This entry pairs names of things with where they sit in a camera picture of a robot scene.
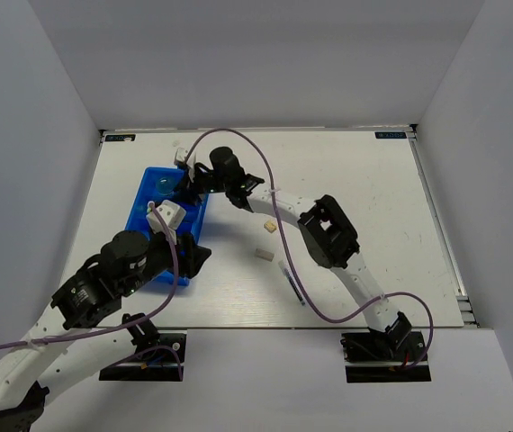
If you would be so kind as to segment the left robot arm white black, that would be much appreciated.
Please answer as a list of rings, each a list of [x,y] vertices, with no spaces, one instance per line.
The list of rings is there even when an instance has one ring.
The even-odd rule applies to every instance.
[[[145,236],[124,230],[89,257],[53,295],[22,340],[0,359],[0,431],[27,431],[46,404],[99,371],[128,361],[175,356],[150,318],[125,314],[117,329],[98,324],[122,299],[168,271],[196,276],[212,252],[185,233]]]

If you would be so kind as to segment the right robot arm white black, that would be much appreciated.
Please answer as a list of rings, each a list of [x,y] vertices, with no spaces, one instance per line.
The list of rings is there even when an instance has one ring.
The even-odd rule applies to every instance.
[[[191,198],[223,193],[241,210],[278,217],[297,228],[311,259],[333,273],[355,302],[366,307],[363,315],[376,351],[393,359],[406,350],[410,321],[385,297],[367,268],[356,229],[334,197],[325,194],[312,200],[276,191],[264,179],[246,173],[228,147],[214,149],[210,161],[208,168],[188,150],[178,149],[175,165],[185,171],[185,178],[177,190]]]

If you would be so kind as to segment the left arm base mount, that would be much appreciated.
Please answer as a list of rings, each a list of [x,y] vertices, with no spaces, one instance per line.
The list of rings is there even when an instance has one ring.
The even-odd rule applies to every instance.
[[[178,383],[184,378],[186,331],[161,332],[130,360],[100,371],[101,382]]]

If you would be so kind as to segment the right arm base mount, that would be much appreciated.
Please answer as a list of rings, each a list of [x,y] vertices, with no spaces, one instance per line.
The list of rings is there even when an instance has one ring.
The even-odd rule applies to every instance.
[[[419,331],[412,331],[396,351],[391,351],[386,345],[381,344],[369,332],[342,333],[340,343],[343,348],[347,383],[432,381],[426,355],[416,366],[409,368],[425,347],[425,340]]]

